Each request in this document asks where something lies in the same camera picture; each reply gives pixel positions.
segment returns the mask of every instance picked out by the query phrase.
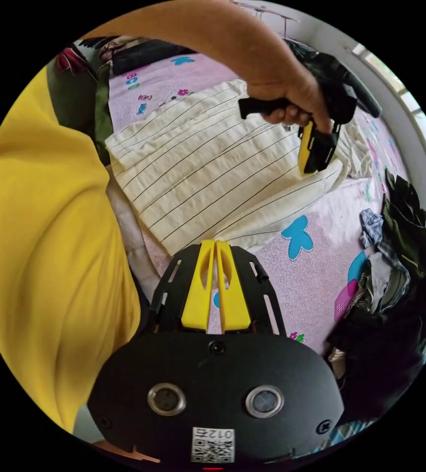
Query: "yellow shirt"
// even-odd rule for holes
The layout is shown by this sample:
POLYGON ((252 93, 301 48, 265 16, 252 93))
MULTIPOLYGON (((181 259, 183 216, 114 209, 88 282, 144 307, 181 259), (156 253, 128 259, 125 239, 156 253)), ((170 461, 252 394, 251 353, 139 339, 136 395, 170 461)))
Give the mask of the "yellow shirt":
POLYGON ((139 298, 88 136, 58 124, 43 69, 0 127, 0 352, 71 432, 139 298))

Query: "hand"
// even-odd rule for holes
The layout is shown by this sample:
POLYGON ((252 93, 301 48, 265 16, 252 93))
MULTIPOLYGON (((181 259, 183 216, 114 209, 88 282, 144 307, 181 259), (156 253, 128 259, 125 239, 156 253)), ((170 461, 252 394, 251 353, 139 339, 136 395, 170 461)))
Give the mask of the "hand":
POLYGON ((306 126, 313 117, 319 131, 331 132, 329 113, 321 89, 314 76, 307 70, 293 75, 293 78, 277 79, 268 83, 247 83, 247 93, 259 100, 275 100, 286 97, 292 105, 285 110, 278 109, 270 115, 262 115, 272 124, 284 123, 306 126))

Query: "clothes pile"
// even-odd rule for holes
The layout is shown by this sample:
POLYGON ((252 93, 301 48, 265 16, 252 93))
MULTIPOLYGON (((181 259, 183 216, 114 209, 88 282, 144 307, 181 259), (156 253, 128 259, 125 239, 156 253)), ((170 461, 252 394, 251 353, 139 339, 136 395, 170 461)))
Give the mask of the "clothes pile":
POLYGON ((423 366, 426 343, 426 211, 414 187, 386 170, 381 215, 361 215, 364 267, 343 320, 328 338, 341 386, 340 424, 380 418, 423 366))

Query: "screw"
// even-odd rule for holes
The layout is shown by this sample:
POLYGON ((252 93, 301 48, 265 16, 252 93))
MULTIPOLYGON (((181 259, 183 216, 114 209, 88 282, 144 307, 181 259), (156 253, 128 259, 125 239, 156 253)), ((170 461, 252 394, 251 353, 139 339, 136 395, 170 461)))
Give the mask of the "screw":
POLYGON ((222 354, 225 349, 224 343, 221 341, 213 341, 209 344, 209 351, 212 354, 222 354))
POLYGON ((106 416, 102 416, 100 418, 100 426, 105 429, 110 429, 111 428, 111 421, 106 418, 106 416))
POLYGON ((316 428, 316 432, 318 434, 326 434, 331 429, 331 420, 325 419, 324 421, 320 422, 316 428))

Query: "white striped cloth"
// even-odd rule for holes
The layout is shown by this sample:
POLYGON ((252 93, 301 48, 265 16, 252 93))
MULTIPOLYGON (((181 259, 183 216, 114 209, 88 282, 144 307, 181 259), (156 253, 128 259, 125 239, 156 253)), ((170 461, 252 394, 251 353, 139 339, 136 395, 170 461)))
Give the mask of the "white striped cloth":
POLYGON ((204 239, 256 251, 343 180, 371 175, 356 121, 342 127, 325 171, 302 177, 298 127, 242 120, 239 79, 190 95, 111 135, 113 173, 171 255, 204 239))

